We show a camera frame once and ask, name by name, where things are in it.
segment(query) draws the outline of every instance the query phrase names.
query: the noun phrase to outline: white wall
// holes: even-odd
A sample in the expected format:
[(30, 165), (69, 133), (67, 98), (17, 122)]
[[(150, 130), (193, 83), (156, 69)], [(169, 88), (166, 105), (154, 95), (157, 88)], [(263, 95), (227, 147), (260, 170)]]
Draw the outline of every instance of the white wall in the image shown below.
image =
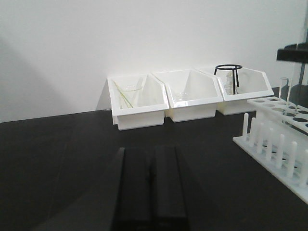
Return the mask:
[(107, 76), (232, 62), (272, 86), (305, 0), (0, 0), (0, 120), (109, 108)]

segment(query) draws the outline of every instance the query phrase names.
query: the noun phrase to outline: metal ring stand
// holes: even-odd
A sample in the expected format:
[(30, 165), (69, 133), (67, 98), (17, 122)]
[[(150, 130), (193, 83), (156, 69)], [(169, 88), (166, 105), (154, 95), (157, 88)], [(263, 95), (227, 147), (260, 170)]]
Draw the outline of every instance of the metal ring stand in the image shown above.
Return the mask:
[(236, 74), (236, 85), (239, 87), (239, 76), (237, 74), (237, 70), (241, 69), (242, 66), (238, 64), (222, 64), (215, 66), (215, 72), (214, 75), (216, 75), (217, 70), (223, 70), (223, 71), (232, 71), (232, 81), (233, 81), (233, 95), (235, 95), (235, 76)]

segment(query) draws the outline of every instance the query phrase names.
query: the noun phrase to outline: test tube rack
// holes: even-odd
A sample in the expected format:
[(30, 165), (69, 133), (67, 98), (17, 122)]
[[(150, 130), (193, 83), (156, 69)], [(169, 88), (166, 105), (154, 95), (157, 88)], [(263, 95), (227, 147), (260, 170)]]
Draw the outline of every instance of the test tube rack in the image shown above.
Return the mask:
[(277, 97), (248, 102), (257, 108), (250, 133), (245, 113), (243, 134), (233, 141), (308, 204), (308, 109), (301, 107), (291, 113), (293, 106)]

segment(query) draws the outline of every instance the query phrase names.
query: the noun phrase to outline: white storage bin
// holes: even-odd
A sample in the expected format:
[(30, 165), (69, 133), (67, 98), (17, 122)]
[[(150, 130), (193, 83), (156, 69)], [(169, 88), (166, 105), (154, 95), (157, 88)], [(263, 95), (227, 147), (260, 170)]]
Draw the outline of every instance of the white storage bin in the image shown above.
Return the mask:
[(217, 102), (223, 101), (214, 77), (197, 70), (154, 73), (164, 83), (173, 122), (214, 117)]
[(161, 125), (169, 108), (164, 85), (153, 75), (110, 77), (114, 124), (119, 130)]
[(224, 115), (255, 111), (255, 107), (247, 103), (248, 99), (274, 94), (265, 72), (262, 71), (256, 71), (244, 67), (239, 69), (239, 87), (236, 88), (237, 94), (228, 95), (225, 85), (227, 83), (227, 74), (229, 71), (217, 70), (216, 75), (213, 75), (215, 66), (197, 69), (217, 78), (224, 100), (224, 102), (218, 104), (218, 110)]

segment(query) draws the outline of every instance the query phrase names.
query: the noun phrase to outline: white test tube rack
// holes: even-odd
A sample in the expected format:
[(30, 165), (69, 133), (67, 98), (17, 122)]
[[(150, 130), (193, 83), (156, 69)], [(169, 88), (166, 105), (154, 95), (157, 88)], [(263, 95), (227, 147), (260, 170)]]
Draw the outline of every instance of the white test tube rack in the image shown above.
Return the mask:
[(308, 136), (290, 127), (300, 127), (306, 132), (306, 122), (302, 129), (303, 126), (297, 126), (298, 121), (290, 121), (296, 115), (291, 118), (280, 110), (273, 110), (283, 108), (279, 98), (249, 102), (257, 108), (256, 117), (251, 119), (251, 132), (248, 134), (248, 114), (245, 113), (243, 135), (234, 137), (233, 141), (308, 204)]

